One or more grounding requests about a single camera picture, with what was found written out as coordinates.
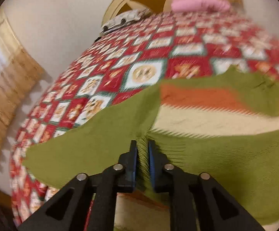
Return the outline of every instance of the green fabric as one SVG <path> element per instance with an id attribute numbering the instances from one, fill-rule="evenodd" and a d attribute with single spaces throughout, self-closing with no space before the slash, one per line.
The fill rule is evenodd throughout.
<path id="1" fill-rule="evenodd" d="M 174 165 L 190 173 L 211 173 L 261 224 L 279 219 L 279 131 L 255 136 L 184 138 L 149 129 L 160 106 L 160 84 L 223 87 L 238 92 L 255 112 L 279 115 L 279 82 L 260 73 L 230 68 L 222 75 L 162 80 L 126 101 L 103 109 L 86 124 L 46 143 L 32 146 L 25 166 L 43 183 L 61 188 L 80 172 L 101 173 L 137 140 L 138 187 L 160 200 L 149 182 L 147 142 L 154 139 Z"/>

